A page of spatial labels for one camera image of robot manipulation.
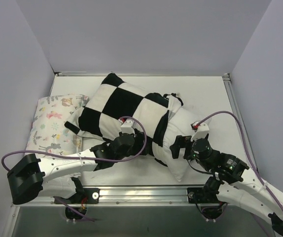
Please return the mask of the white pillow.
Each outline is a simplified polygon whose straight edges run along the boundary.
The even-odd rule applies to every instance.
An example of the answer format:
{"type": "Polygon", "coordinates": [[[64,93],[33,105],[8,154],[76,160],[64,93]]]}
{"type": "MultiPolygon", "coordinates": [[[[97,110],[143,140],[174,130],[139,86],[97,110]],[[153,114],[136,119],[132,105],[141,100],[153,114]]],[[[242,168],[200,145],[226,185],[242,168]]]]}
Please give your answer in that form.
{"type": "Polygon", "coordinates": [[[181,181],[188,167],[186,157],[190,152],[192,142],[199,138],[205,138],[209,133],[207,119],[195,128],[204,116],[195,114],[183,108],[183,102],[173,95],[167,96],[168,121],[164,124],[163,133],[160,136],[160,144],[153,143],[152,152],[155,159],[168,167],[177,181],[181,181]]]}

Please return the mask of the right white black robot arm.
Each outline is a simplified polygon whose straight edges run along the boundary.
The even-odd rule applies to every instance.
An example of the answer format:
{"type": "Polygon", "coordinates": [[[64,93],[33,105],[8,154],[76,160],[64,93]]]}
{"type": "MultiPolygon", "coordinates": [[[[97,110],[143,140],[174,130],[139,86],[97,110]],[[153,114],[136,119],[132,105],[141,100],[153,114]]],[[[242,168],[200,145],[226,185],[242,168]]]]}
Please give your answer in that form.
{"type": "Polygon", "coordinates": [[[207,138],[195,141],[177,136],[170,146],[177,158],[184,148],[184,159],[196,161],[209,178],[200,191],[188,188],[188,201],[195,204],[228,203],[271,224],[283,236],[283,192],[262,179],[257,171],[238,157],[214,150],[207,138]]]}

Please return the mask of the black white checkered pillowcase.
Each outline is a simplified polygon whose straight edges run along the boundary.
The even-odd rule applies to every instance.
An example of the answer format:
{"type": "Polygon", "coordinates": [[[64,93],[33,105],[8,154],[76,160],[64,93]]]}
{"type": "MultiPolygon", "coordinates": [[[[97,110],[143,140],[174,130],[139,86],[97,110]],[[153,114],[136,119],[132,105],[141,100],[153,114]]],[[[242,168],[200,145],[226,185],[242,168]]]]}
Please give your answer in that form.
{"type": "Polygon", "coordinates": [[[166,166],[166,158],[159,153],[168,122],[182,106],[183,101],[175,93],[148,92],[110,73],[88,103],[76,109],[64,126],[77,136],[109,142],[120,132],[121,117],[135,118],[141,123],[137,130],[146,131],[150,154],[166,166]]]}

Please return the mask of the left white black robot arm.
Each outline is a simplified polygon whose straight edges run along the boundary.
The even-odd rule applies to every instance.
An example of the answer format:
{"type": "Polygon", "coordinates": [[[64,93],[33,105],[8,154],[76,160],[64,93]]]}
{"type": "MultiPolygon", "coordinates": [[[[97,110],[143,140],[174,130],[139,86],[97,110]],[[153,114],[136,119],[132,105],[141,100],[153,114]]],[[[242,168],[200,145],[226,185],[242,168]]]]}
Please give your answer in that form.
{"type": "Polygon", "coordinates": [[[118,162],[134,159],[142,154],[146,144],[143,132],[120,132],[111,142],[69,156],[27,154],[7,174],[12,201],[21,205],[38,196],[52,196],[78,203],[86,196],[80,181],[83,172],[111,168],[118,162]]]}

